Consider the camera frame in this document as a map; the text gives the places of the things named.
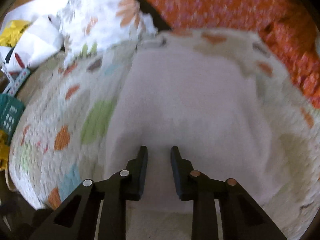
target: teal box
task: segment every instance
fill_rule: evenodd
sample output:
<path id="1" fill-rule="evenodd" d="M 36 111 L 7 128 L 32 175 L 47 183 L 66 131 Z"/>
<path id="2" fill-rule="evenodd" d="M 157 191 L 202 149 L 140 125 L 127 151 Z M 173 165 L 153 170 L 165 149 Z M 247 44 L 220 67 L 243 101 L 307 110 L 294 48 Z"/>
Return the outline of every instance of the teal box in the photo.
<path id="1" fill-rule="evenodd" d="M 6 144 L 9 146 L 24 108 L 20 100 L 0 94 L 0 129 L 8 135 Z"/>

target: blue leaf pattern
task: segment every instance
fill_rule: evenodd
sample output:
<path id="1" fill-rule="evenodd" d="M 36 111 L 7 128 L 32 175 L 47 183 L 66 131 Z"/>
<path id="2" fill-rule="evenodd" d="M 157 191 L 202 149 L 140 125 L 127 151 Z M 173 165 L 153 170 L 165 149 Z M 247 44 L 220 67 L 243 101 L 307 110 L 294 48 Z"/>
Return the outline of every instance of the blue leaf pattern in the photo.
<path id="1" fill-rule="evenodd" d="M 111 64 L 111 65 L 109 65 L 109 66 L 106 68 L 106 70 L 104 71 L 104 74 L 105 74 L 106 76 L 109 76 L 109 75 L 111 75 L 118 67 L 119 67 L 118 64 Z"/>
<path id="2" fill-rule="evenodd" d="M 62 183 L 58 185 L 61 201 L 64 201 L 81 182 L 79 169 L 76 164 L 73 164 L 69 173 L 64 175 Z"/>

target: metal screw head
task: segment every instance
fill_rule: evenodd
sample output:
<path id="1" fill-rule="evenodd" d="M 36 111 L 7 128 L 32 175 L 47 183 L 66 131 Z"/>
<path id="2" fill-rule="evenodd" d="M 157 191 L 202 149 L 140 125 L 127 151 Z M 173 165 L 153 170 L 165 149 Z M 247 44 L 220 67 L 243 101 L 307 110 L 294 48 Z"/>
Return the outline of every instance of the metal screw head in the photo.
<path id="1" fill-rule="evenodd" d="M 85 187 L 89 187 L 92 184 L 92 180 L 91 179 L 86 179 L 82 185 Z"/>
<path id="2" fill-rule="evenodd" d="M 238 182 L 235 179 L 228 179 L 227 183 L 230 186 L 235 186 L 235 185 L 237 185 Z"/>
<path id="3" fill-rule="evenodd" d="M 198 177 L 198 176 L 200 176 L 200 171 L 193 170 L 193 171 L 190 172 L 190 175 L 192 177 Z"/>
<path id="4" fill-rule="evenodd" d="M 121 176 L 121 177 L 126 177 L 126 176 L 128 176 L 129 174 L 130 174 L 130 172 L 127 171 L 127 170 L 122 170 L 122 171 L 120 171 L 120 176 Z"/>

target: orange fabric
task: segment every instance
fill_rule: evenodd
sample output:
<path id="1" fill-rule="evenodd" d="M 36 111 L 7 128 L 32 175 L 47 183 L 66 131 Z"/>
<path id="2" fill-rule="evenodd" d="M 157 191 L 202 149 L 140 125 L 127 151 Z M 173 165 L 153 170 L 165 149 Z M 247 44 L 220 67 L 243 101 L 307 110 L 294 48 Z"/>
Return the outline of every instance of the orange fabric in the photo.
<path id="1" fill-rule="evenodd" d="M 68 132 L 68 126 L 64 125 L 57 133 L 56 139 L 54 140 L 54 150 L 61 151 L 68 146 L 70 142 L 70 133 Z"/>
<path id="2" fill-rule="evenodd" d="M 50 192 L 48 202 L 53 210 L 57 209 L 61 205 L 59 189 L 57 187 Z"/>
<path id="3" fill-rule="evenodd" d="M 297 0 L 148 0 L 173 28 L 228 27 L 259 32 L 294 85 L 320 108 L 316 26 Z"/>

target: floral bedspread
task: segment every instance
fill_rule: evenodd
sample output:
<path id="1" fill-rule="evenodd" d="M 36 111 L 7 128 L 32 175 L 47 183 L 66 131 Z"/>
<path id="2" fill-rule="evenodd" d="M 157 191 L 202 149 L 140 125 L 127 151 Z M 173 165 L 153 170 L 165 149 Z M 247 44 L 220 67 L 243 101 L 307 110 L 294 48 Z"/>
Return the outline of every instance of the floral bedspread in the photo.
<path id="1" fill-rule="evenodd" d="M 320 119 L 292 86 L 285 66 L 255 33 L 176 30 L 148 42 L 124 42 L 66 70 L 58 54 L 31 76 L 19 94 L 28 106 L 9 159 L 10 176 L 22 196 L 35 208 L 55 209 L 82 180 L 107 179 L 105 166 L 113 165 L 106 164 L 108 125 L 136 49 L 179 44 L 204 57 L 226 57 L 255 76 L 261 109 L 285 151 L 291 176 L 263 208 L 289 239 L 298 239 L 320 206 Z M 190 214 L 131 210 L 129 215 L 134 226 L 128 239 L 190 239 Z"/>

